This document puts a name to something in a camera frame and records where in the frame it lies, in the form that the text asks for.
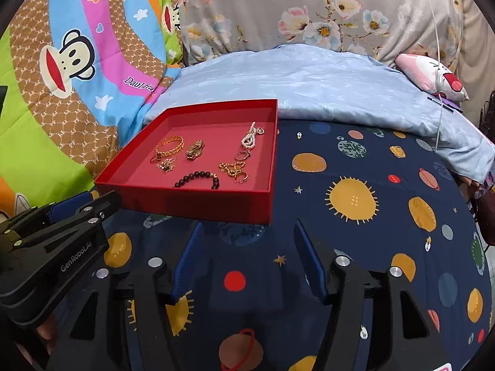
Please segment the person left hand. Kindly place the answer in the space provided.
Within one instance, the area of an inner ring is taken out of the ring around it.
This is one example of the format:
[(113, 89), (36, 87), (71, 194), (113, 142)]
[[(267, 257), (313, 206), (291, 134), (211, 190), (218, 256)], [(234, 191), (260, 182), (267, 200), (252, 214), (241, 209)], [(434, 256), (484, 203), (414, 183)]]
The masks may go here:
[(47, 361), (47, 357), (54, 351), (60, 336), (57, 319), (54, 313), (52, 313), (42, 324), (37, 326), (35, 331), (39, 336), (39, 338), (35, 339), (35, 355), (21, 343), (16, 343), (16, 346), (31, 366), (37, 364), (43, 368), (44, 363)]

